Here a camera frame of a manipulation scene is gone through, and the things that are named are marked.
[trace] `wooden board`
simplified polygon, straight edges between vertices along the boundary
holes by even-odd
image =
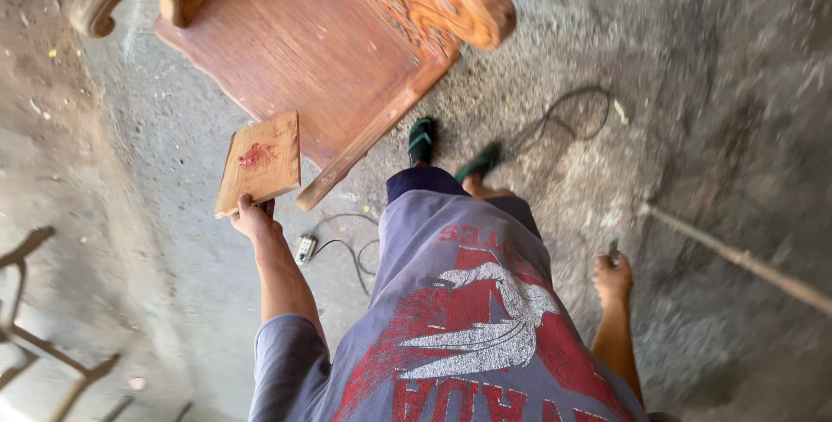
[[[293,111],[234,133],[214,216],[221,219],[237,212],[237,199],[245,193],[257,204],[298,188],[298,114]]]
[[[258,120],[300,115],[300,152],[324,169],[419,68],[366,0],[212,0],[159,38]]]

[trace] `person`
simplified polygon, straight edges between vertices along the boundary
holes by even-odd
[[[250,420],[647,420],[628,259],[595,258],[603,317],[589,352],[529,205],[484,185],[499,145],[454,177],[430,165],[434,132],[413,125],[410,168],[387,182],[369,306],[331,363],[280,224],[240,198],[231,222],[254,245],[263,321]]]

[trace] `electrical outlet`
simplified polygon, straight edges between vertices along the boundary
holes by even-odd
[[[318,239],[314,236],[302,235],[298,237],[298,246],[295,248],[295,263],[298,265],[306,263],[312,258]]]

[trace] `foot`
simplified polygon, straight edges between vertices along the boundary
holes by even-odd
[[[433,120],[422,118],[413,123],[408,136],[408,158],[410,166],[429,166],[433,153],[435,128]]]
[[[453,178],[456,178],[461,185],[466,178],[472,175],[479,175],[480,180],[482,180],[488,172],[491,172],[497,166],[498,162],[500,162],[500,141],[495,140],[485,146],[485,149],[480,151],[471,162],[459,169]]]
[[[601,308],[629,306],[632,289],[632,271],[630,260],[622,253],[616,254],[618,265],[613,265],[609,256],[598,253],[595,257],[595,276],[592,282],[601,298]]]

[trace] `concrete floor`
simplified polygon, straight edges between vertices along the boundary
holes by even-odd
[[[34,8],[31,1],[20,7]],[[406,130],[417,117],[439,119],[437,162],[452,171],[484,142],[510,140],[565,91],[599,84],[623,104],[629,126],[612,113],[588,142],[552,128],[492,177],[532,205],[556,290],[584,340],[600,318],[589,259],[621,235],[635,263],[633,326],[650,410],[683,420],[832,420],[829,318],[635,214],[650,197],[832,293],[832,91],[825,83],[832,0],[514,3],[517,30],[507,42],[495,52],[463,49],[448,76],[315,211],[298,210],[291,195],[279,199],[289,243],[330,214],[367,206],[378,216],[384,179],[404,167]],[[125,355],[72,420],[100,417],[122,394],[134,394],[125,382],[137,375],[148,386],[135,393],[125,421],[172,419],[187,400],[195,402],[189,419],[243,420],[253,387],[257,275],[247,240],[211,214],[228,138],[250,118],[153,36],[156,15],[157,0],[126,0],[111,36],[81,40],[94,86],[78,68],[69,74],[80,84],[69,80],[55,92],[71,92],[74,102],[75,87],[94,87],[101,104],[91,99],[88,113],[72,110],[94,116],[95,130],[64,123],[56,111],[66,130],[55,138],[67,141],[54,152],[64,159],[49,159],[43,121],[3,123],[4,180],[15,188],[0,194],[11,219],[3,247],[35,225],[57,223],[59,242],[41,258],[49,267],[30,284],[27,303],[40,317],[32,322],[84,358]],[[3,39],[18,40],[12,35]],[[558,115],[591,129],[598,105],[583,103],[567,103]],[[8,105],[32,112],[27,98]],[[85,138],[88,156],[78,150]],[[10,148],[24,144],[48,156],[14,159]],[[47,176],[70,166],[62,173],[71,183],[26,189],[42,176],[32,166]],[[304,164],[306,182],[315,172]],[[359,246],[375,238],[369,223],[339,221],[321,237]],[[79,245],[79,235],[88,242]],[[305,267],[331,349],[367,303],[337,248]],[[4,391],[7,406],[42,419],[32,391],[45,394],[61,380],[43,370],[27,381]]]

